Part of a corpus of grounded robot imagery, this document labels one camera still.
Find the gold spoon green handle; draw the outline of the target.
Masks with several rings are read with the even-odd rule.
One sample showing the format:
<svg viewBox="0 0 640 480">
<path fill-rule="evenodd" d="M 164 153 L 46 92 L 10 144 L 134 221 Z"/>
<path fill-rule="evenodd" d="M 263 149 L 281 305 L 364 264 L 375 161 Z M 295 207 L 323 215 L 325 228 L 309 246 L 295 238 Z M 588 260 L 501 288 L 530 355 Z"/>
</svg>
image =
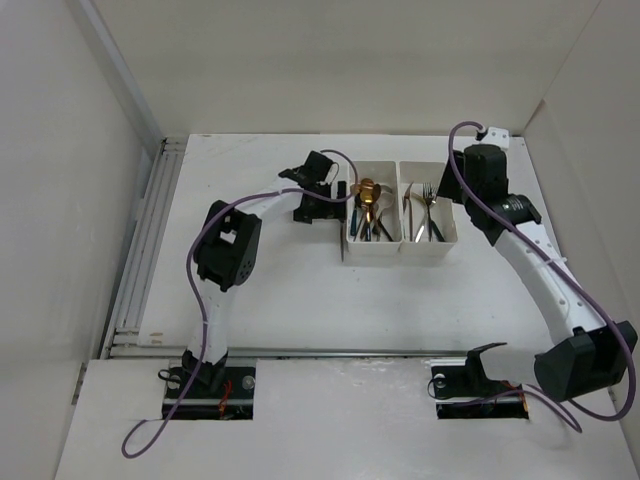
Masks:
<svg viewBox="0 0 640 480">
<path fill-rule="evenodd" d="M 349 227 L 349 236 L 352 240 L 355 240 L 358 233 L 358 215 L 361 207 L 361 200 L 358 196 L 354 197 L 354 207 L 352 210 L 350 227 Z"/>
<path fill-rule="evenodd" d="M 370 210 L 367 210 L 363 215 L 363 226 L 361 228 L 360 239 L 365 242 L 370 242 L 373 235 L 373 214 Z"/>
</svg>

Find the silver spoon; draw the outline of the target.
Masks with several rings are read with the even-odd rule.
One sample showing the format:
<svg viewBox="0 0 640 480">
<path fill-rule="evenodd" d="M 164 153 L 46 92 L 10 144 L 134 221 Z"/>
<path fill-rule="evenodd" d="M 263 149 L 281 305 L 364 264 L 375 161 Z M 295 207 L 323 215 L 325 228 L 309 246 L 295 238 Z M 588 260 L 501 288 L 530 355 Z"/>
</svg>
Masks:
<svg viewBox="0 0 640 480">
<path fill-rule="evenodd" d="M 428 240 L 428 235 L 427 235 L 426 221 L 427 221 L 427 218 L 426 218 L 426 206 L 425 206 L 425 201 L 424 201 L 423 218 L 422 218 L 422 220 L 421 220 L 421 222 L 419 224 L 417 233 L 416 233 L 415 238 L 414 238 L 414 242 L 415 243 L 420 243 L 422 240 L 429 241 Z"/>
</svg>

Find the gold fork green handle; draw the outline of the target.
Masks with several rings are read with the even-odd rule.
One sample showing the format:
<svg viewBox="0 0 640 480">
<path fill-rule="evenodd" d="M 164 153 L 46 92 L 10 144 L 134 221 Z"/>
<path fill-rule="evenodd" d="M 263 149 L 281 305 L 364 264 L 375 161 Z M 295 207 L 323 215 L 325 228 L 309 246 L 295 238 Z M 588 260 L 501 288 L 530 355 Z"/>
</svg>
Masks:
<svg viewBox="0 0 640 480">
<path fill-rule="evenodd" d="M 411 199 L 412 200 L 416 200 L 418 202 L 418 204 L 423 208 L 424 207 L 424 199 L 418 195 L 417 193 L 412 193 L 411 195 Z M 432 223 L 431 223 L 432 227 L 433 227 L 433 231 L 434 231 L 434 235 L 433 235 L 433 239 L 436 239 L 438 242 L 444 242 L 445 241 L 445 237 L 442 234 L 440 228 L 438 227 L 438 225 L 435 222 L 435 219 L 433 218 L 432 215 Z"/>
</svg>

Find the copper fork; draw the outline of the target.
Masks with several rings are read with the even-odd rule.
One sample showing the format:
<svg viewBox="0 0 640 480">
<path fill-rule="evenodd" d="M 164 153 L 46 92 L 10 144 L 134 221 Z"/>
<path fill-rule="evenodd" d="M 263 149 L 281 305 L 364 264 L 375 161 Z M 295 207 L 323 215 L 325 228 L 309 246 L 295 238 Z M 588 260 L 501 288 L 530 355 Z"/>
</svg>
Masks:
<svg viewBox="0 0 640 480">
<path fill-rule="evenodd" d="M 405 193 L 403 195 L 403 214 L 406 217 L 406 221 L 407 221 L 407 226 L 408 226 L 408 233 L 406 234 L 406 237 L 408 239 L 409 242 L 413 242 L 414 241 L 414 222 L 413 222 L 413 205 L 412 205 L 412 201 L 411 201 L 411 195 L 412 195 L 412 187 L 413 187 L 414 183 L 411 182 L 406 190 Z"/>
</svg>

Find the silver fork black handle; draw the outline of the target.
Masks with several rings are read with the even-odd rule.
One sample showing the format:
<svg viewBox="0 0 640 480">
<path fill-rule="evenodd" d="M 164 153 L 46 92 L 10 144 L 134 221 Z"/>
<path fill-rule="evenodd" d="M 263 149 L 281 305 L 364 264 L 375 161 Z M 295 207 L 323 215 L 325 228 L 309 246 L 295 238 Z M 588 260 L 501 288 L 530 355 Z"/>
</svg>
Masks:
<svg viewBox="0 0 640 480">
<path fill-rule="evenodd" d="M 423 184 L 423 198 L 425 201 L 425 206 L 426 206 L 426 228 L 427 228 L 427 235 L 428 235 L 428 240 L 432 241 L 433 238 L 433 230 L 432 230 L 432 216 L 431 216 L 431 206 L 434 203 L 434 188 L 433 185 L 431 183 L 424 183 Z"/>
</svg>

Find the white ceramic spoon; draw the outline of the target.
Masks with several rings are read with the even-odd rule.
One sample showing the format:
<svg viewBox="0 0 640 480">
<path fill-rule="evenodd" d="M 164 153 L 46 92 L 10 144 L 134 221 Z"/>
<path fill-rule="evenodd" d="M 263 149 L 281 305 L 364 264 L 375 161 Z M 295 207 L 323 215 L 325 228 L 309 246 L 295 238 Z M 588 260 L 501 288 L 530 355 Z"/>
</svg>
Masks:
<svg viewBox="0 0 640 480">
<path fill-rule="evenodd" d="M 377 218 L 381 220 L 383 215 L 395 204 L 396 194 L 388 185 L 381 186 L 381 193 L 377 200 Z"/>
</svg>

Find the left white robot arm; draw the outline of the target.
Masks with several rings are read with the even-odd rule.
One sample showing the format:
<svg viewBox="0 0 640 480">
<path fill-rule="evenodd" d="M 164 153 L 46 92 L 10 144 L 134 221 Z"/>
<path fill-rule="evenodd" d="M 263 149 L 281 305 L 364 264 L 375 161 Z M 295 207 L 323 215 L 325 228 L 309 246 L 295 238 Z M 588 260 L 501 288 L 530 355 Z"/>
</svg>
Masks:
<svg viewBox="0 0 640 480">
<path fill-rule="evenodd" d="M 182 368 L 201 396 L 213 396 L 223 387 L 230 309 L 236 288 L 256 266 L 262 227 L 286 215 L 303 224 L 346 219 L 346 201 L 351 196 L 344 182 L 338 184 L 337 196 L 332 196 L 327 179 L 335 165 L 331 154 L 345 156 L 333 149 L 312 151 L 302 165 L 281 171 L 266 189 L 211 205 L 186 260 L 201 325 L 182 355 Z"/>
</svg>

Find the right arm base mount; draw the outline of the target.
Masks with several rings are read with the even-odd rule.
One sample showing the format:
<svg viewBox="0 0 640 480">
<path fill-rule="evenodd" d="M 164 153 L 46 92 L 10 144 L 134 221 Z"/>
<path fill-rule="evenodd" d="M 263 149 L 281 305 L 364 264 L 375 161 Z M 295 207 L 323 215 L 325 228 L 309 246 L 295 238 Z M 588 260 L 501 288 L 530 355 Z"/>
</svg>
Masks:
<svg viewBox="0 0 640 480">
<path fill-rule="evenodd" d="M 484 352 L 505 345 L 489 343 L 467 351 L 463 357 L 430 362 L 427 393 L 435 401 L 439 420 L 529 419 L 522 385 L 490 379 L 482 363 Z"/>
</svg>

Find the black ladle spoon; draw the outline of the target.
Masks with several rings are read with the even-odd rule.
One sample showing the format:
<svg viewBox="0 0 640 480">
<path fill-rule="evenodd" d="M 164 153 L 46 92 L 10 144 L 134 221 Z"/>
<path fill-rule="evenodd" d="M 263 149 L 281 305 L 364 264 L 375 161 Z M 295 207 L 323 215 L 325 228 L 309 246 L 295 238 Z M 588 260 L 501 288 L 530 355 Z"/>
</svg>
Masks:
<svg viewBox="0 0 640 480">
<path fill-rule="evenodd" d="M 359 215 L 358 215 L 358 220 L 359 220 L 359 222 L 358 222 L 358 233 L 357 233 L 357 236 L 356 236 L 356 238 L 358 238 L 358 239 L 360 239 L 361 228 L 363 226 L 363 215 L 364 215 L 364 213 L 365 213 L 364 208 L 361 206 L 360 210 L 359 210 Z M 384 237 L 387 241 L 392 242 L 393 241 L 393 237 L 392 237 L 389 229 L 385 226 L 385 224 L 383 222 L 383 218 L 381 220 L 379 220 L 377 218 L 377 203 L 375 205 L 375 216 L 376 216 L 376 220 L 375 220 L 375 223 L 373 225 L 372 238 L 375 238 L 377 241 L 380 241 L 381 238 Z"/>
</svg>

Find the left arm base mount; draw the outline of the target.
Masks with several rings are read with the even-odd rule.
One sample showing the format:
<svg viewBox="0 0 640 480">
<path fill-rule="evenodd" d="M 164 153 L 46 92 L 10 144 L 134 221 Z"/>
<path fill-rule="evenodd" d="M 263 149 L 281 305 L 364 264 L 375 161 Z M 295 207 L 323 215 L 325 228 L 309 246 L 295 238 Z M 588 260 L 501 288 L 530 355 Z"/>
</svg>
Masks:
<svg viewBox="0 0 640 480">
<path fill-rule="evenodd" d="M 198 355 L 184 352 L 157 376 L 165 383 L 162 418 L 175 420 L 252 420 L 257 361 L 223 356 L 203 361 L 190 387 Z"/>
</svg>

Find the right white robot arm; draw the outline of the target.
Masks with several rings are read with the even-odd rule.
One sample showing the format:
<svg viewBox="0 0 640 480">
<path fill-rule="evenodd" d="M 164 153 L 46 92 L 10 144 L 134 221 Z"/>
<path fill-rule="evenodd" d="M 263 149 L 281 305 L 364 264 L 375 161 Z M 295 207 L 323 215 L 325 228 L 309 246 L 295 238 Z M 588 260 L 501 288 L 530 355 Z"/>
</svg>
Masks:
<svg viewBox="0 0 640 480">
<path fill-rule="evenodd" d="M 539 387 L 556 401 L 630 379 L 638 334 L 615 323 L 576 281 L 550 242 L 531 200 L 509 191 L 507 157 L 496 145 L 451 150 L 439 196 L 462 205 L 472 224 L 519 276 L 547 325 L 552 348 L 538 354 L 533 371 Z"/>
</svg>

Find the copper round spoon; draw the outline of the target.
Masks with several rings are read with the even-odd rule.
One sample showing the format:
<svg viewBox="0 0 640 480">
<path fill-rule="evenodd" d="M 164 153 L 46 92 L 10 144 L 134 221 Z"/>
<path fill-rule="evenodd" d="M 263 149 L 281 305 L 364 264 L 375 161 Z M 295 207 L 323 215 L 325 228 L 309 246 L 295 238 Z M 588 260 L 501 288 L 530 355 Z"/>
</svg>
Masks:
<svg viewBox="0 0 640 480">
<path fill-rule="evenodd" d="M 370 210 L 373 214 L 373 225 L 376 220 L 375 205 L 381 193 L 381 186 L 370 178 L 363 178 L 360 182 L 361 192 L 359 198 L 364 211 Z"/>
</svg>

